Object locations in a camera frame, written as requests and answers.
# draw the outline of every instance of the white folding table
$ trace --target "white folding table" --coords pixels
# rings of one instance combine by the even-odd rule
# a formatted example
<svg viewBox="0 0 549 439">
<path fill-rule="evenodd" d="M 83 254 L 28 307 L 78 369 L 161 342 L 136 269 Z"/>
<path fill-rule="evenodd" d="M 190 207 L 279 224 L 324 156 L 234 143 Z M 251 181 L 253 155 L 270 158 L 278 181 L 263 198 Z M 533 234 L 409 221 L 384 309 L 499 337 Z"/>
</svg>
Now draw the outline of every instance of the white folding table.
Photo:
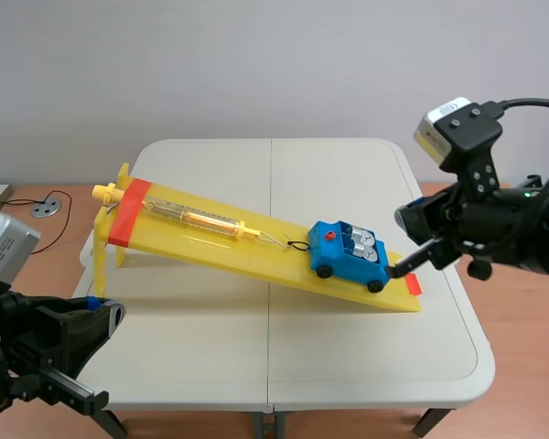
<svg viewBox="0 0 549 439">
<path fill-rule="evenodd" d="M 345 220 L 414 250 L 393 212 L 421 193 L 384 140 L 166 140 L 143 150 L 132 175 L 307 227 Z M 92 291 L 91 242 L 75 296 Z M 455 269 L 426 264 L 417 276 L 423 310 L 394 313 L 130 252 L 108 268 L 126 319 L 79 380 L 110 392 L 94 419 L 118 437 L 117 409 L 428 407 L 423 436 L 489 388 L 494 359 Z"/>
</svg>

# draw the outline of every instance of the black wheel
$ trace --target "black wheel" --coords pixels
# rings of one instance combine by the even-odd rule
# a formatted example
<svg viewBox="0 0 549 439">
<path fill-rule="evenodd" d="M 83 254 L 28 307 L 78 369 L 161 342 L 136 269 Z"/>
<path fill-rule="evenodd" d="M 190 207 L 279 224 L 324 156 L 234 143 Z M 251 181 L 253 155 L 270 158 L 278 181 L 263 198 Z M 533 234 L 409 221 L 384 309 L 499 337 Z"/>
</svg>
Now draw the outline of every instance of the black wheel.
<svg viewBox="0 0 549 439">
<path fill-rule="evenodd" d="M 468 265 L 468 276 L 478 279 L 479 281 L 487 281 L 492 275 L 492 265 L 484 261 L 472 261 Z"/>
<path fill-rule="evenodd" d="M 321 279 L 328 279 L 329 277 L 333 276 L 333 268 L 331 268 L 329 265 L 321 265 L 315 270 L 315 273 Z"/>
<path fill-rule="evenodd" d="M 372 281 L 372 282 L 368 282 L 366 284 L 366 287 L 368 288 L 368 291 L 370 291 L 371 293 L 379 293 L 384 288 L 384 285 L 382 284 L 381 281 Z"/>
</svg>

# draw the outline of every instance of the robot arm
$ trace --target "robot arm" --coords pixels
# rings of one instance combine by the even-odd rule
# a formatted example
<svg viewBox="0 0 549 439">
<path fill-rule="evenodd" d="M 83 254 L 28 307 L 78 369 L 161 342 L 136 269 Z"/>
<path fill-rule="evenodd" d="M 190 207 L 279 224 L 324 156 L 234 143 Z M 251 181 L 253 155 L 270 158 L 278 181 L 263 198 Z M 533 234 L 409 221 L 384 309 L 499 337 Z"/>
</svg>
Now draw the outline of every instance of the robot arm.
<svg viewBox="0 0 549 439">
<path fill-rule="evenodd" d="M 468 254 L 468 274 L 487 280 L 500 263 L 549 275 L 549 180 L 528 176 L 500 188 L 490 150 L 502 134 L 498 119 L 508 108 L 549 107 L 548 100 L 477 104 L 457 98 L 428 112 L 415 140 L 457 183 L 396 210 L 397 224 L 420 249 L 388 267 L 392 278 L 430 261 L 441 270 Z"/>
<path fill-rule="evenodd" d="M 39 234 L 0 213 L 0 412 L 14 399 L 63 402 L 91 415 L 108 403 L 75 379 L 112 336 L 124 307 L 94 297 L 28 297 L 10 283 L 35 248 Z"/>
</svg>

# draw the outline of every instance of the toy car wheel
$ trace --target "toy car wheel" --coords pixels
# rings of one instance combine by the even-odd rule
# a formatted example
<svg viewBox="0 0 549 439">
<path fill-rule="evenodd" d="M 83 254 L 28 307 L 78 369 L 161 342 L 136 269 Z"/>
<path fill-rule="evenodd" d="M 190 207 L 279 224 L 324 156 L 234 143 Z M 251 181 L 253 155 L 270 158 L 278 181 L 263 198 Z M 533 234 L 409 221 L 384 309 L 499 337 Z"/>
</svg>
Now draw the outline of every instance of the toy car wheel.
<svg viewBox="0 0 549 439">
<path fill-rule="evenodd" d="M 329 265 L 321 265 L 315 270 L 315 273 L 321 279 L 328 279 L 329 277 L 333 276 L 333 268 L 331 268 Z"/>
<path fill-rule="evenodd" d="M 368 287 L 368 291 L 370 291 L 371 293 L 379 293 L 384 288 L 384 285 L 381 281 L 368 282 L 366 286 Z"/>
</svg>

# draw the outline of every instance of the black cable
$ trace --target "black cable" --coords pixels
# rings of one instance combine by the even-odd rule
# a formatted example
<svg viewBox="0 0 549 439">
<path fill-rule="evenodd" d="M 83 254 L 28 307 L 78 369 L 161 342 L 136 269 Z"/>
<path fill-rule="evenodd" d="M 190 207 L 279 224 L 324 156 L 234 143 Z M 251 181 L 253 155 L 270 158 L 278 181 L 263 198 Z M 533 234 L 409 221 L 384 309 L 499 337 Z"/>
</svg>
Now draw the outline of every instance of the black cable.
<svg viewBox="0 0 549 439">
<path fill-rule="evenodd" d="M 540 98 L 523 98 L 523 99 L 511 99 L 509 101 L 500 101 L 498 104 L 503 110 L 507 110 L 512 107 L 546 107 L 549 108 L 549 99 Z"/>
<path fill-rule="evenodd" d="M 9 199 L 8 201 L 0 201 L 0 208 L 4 205 L 6 206 L 26 206 L 30 204 L 45 204 L 44 200 L 40 199 L 29 199 L 29 198 L 16 198 L 16 199 Z"/>
<path fill-rule="evenodd" d="M 471 248 L 469 251 L 470 255 L 474 256 L 488 256 L 493 254 L 495 251 L 504 247 L 505 245 L 510 244 L 511 242 L 521 238 L 521 236 L 532 226 L 536 225 L 538 222 L 538 217 L 541 216 L 543 212 L 543 207 L 549 199 L 549 179 L 543 188 L 539 191 L 536 197 L 533 198 L 533 204 L 529 207 L 529 210 L 526 212 L 522 221 L 520 221 L 511 232 L 503 237 L 500 241 L 493 242 L 484 246 L 481 249 Z"/>
<path fill-rule="evenodd" d="M 67 218 L 65 219 L 65 225 L 63 225 L 63 229 L 61 229 L 61 232 L 59 233 L 59 235 L 57 236 L 57 238 L 55 238 L 53 241 L 51 241 L 50 244 L 47 244 L 45 247 L 43 247 L 42 249 L 39 249 L 39 250 L 35 250 L 34 252 L 30 253 L 30 254 L 37 254 L 37 253 L 41 253 L 41 252 L 44 252 L 46 249 L 48 249 L 49 247 L 51 247 L 53 244 L 55 244 L 55 242 L 57 242 L 61 236 L 63 236 L 63 233 L 65 233 L 65 230 L 67 229 L 67 226 L 69 225 L 70 223 L 70 217 L 71 217 L 71 204 L 73 204 L 73 198 L 71 197 L 70 194 L 68 194 L 67 192 L 63 191 L 63 190 L 51 190 L 47 196 L 45 197 L 45 199 L 43 201 L 41 201 L 41 204 L 45 204 L 45 201 L 47 201 L 47 198 L 51 195 L 51 194 L 63 194 L 63 195 L 66 195 L 67 198 L 70 199 L 70 204 L 69 206 L 67 207 Z"/>
</svg>

